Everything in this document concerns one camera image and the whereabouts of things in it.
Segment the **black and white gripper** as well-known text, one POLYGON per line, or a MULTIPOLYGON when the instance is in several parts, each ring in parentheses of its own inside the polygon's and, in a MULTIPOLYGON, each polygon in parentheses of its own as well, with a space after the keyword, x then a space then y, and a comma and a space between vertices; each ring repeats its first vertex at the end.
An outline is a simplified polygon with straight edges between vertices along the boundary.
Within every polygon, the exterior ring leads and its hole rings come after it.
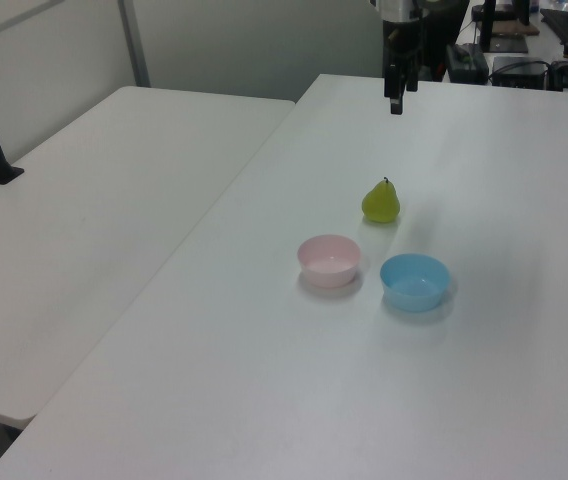
MULTIPOLYGON (((378 13, 382 20, 384 96, 389 100, 392 115, 403 113, 404 74, 395 65, 418 54, 422 47, 423 10, 417 1, 380 0, 378 13)), ((406 67, 405 89, 418 90, 419 63, 406 67)))

